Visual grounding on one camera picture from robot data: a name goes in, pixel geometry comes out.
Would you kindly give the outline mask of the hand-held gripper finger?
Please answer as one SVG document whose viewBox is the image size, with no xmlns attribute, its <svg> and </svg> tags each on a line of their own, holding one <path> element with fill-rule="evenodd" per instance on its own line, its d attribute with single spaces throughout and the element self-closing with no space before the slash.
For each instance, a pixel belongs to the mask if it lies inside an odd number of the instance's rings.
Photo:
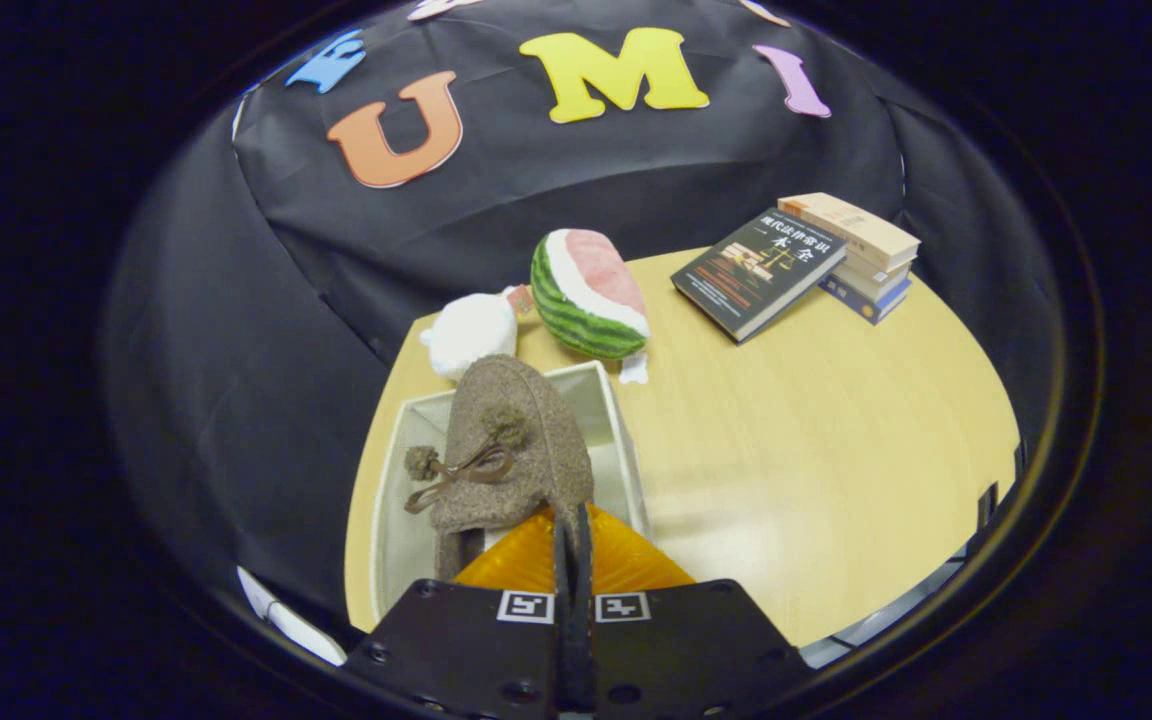
<svg viewBox="0 0 1152 720">
<path fill-rule="evenodd" d="M 344 674 L 387 717 L 558 719 L 573 614 L 568 533 L 550 533 L 548 592 L 422 578 L 353 647 Z"/>
<path fill-rule="evenodd" d="M 596 719 L 748 719 L 814 679 L 735 579 L 596 592 L 598 570 L 644 570 L 609 551 L 612 528 L 581 510 L 575 687 Z"/>
</svg>

